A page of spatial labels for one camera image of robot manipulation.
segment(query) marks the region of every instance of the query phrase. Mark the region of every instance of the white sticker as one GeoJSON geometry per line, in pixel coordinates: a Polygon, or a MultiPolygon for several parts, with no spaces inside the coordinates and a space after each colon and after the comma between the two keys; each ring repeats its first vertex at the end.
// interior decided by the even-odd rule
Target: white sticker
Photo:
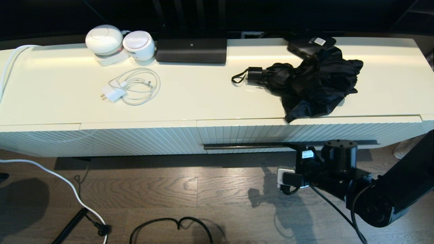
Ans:
{"type": "Polygon", "coordinates": [[[313,152],[311,150],[303,151],[301,154],[301,158],[313,158],[313,152]]]}
{"type": "Polygon", "coordinates": [[[326,42],[326,40],[317,37],[317,38],[315,39],[315,41],[313,41],[313,42],[315,42],[316,44],[322,46],[322,45],[324,45],[324,43],[326,42]]]}

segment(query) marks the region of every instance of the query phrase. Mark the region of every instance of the white cabinet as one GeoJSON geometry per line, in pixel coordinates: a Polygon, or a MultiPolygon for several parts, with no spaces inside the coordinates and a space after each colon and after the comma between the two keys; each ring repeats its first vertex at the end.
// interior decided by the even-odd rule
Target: white cabinet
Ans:
{"type": "MultiPolygon", "coordinates": [[[[225,65],[146,67],[161,89],[141,106],[111,103],[101,88],[141,67],[132,59],[101,67],[84,44],[35,47],[16,59],[0,103],[0,148],[37,156],[272,152],[204,150],[204,144],[376,140],[375,148],[434,129],[434,73],[411,39],[339,37],[345,59],[360,59],[357,94],[327,116],[290,125],[279,97],[230,79],[249,66],[298,66],[283,39],[228,40],[225,65]]],[[[0,51],[0,67],[11,50],[0,51]]]]}

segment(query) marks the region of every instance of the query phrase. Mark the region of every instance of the white speaker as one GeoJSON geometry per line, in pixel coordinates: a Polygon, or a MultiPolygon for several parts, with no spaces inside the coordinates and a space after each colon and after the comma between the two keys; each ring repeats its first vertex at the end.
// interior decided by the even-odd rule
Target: white speaker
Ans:
{"type": "Polygon", "coordinates": [[[111,65],[129,58],[122,46],[123,35],[112,25],[100,25],[86,35],[86,46],[95,54],[101,66],[111,65]]]}
{"type": "Polygon", "coordinates": [[[154,40],[146,31],[133,31],[124,38],[122,43],[130,56],[139,61],[151,59],[155,52],[154,40]]]}

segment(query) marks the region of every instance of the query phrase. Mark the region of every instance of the dark wall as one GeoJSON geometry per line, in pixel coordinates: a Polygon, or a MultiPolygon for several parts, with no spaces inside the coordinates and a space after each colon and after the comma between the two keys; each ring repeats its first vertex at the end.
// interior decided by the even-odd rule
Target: dark wall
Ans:
{"type": "MultiPolygon", "coordinates": [[[[3,28],[0,40],[86,34],[105,23],[122,30],[160,32],[163,25],[166,29],[178,29],[182,22],[175,1],[87,0],[101,18],[84,0],[4,0],[0,7],[3,28]],[[158,14],[154,2],[160,3],[164,15],[158,14]]],[[[418,0],[203,0],[204,22],[198,17],[196,1],[181,1],[186,28],[434,33],[425,24],[433,20],[432,16],[422,18],[408,12],[418,0]],[[224,15],[218,11],[219,3],[225,5],[224,15]],[[219,21],[219,14],[224,21],[219,21]]]]}

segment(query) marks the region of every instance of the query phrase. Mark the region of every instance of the white power cord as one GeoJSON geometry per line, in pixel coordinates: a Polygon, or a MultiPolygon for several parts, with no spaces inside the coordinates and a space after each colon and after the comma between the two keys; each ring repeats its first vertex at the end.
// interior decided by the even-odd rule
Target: white power cord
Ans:
{"type": "Polygon", "coordinates": [[[121,30],[122,35],[126,35],[128,33],[131,33],[131,31],[130,30],[121,30]]]}
{"type": "MultiPolygon", "coordinates": [[[[26,159],[11,159],[11,160],[2,160],[2,159],[0,159],[0,163],[15,163],[15,162],[24,162],[24,163],[30,163],[30,164],[36,165],[36,166],[38,166],[39,168],[43,169],[44,171],[46,171],[46,172],[48,172],[48,173],[50,173],[50,174],[52,174],[52,175],[55,175],[55,176],[59,177],[60,179],[62,179],[64,182],[68,183],[69,186],[70,186],[70,187],[72,188],[72,190],[74,191],[74,194],[76,195],[77,200],[78,200],[79,203],[83,206],[83,208],[87,208],[87,209],[88,209],[89,211],[91,211],[91,212],[92,212],[96,217],[99,218],[99,220],[101,221],[102,224],[106,225],[106,224],[105,224],[105,221],[104,221],[104,219],[101,217],[101,215],[99,215],[95,210],[89,208],[86,204],[83,203],[83,201],[80,199],[79,194],[78,194],[76,188],[74,187],[74,185],[73,185],[69,180],[67,180],[65,177],[63,177],[63,176],[57,174],[56,172],[53,172],[53,171],[51,171],[51,170],[45,168],[44,166],[38,164],[38,163],[35,162],[35,161],[26,160],[26,159]]],[[[104,237],[104,243],[103,243],[103,244],[106,244],[106,243],[107,243],[107,237],[108,237],[108,235],[106,235],[106,236],[104,237]]]]}
{"type": "Polygon", "coordinates": [[[121,98],[125,104],[137,106],[142,105],[145,102],[153,99],[160,90],[160,87],[160,77],[155,71],[148,68],[137,68],[127,71],[120,76],[114,78],[113,80],[109,81],[109,83],[102,88],[103,94],[101,95],[101,98],[103,100],[108,99],[112,102],[115,102],[116,100],[121,98]],[[144,74],[152,75],[155,79],[155,82],[143,78],[144,74]],[[133,86],[138,84],[144,86],[145,89],[132,89],[133,86]],[[146,94],[146,96],[134,98],[131,97],[131,92],[138,94],[143,93],[146,94]]]}
{"type": "Polygon", "coordinates": [[[3,73],[2,73],[2,76],[1,76],[1,79],[0,79],[0,103],[1,103],[1,99],[3,98],[4,89],[6,87],[6,81],[9,78],[9,75],[6,76],[6,72],[7,72],[7,69],[9,68],[9,66],[11,65],[11,63],[13,63],[15,61],[13,59],[14,56],[15,56],[15,54],[17,52],[21,51],[21,50],[24,50],[24,49],[29,48],[29,47],[34,47],[34,46],[39,46],[39,45],[24,45],[24,46],[19,46],[9,56],[9,59],[7,60],[5,66],[3,68],[3,73]]]}

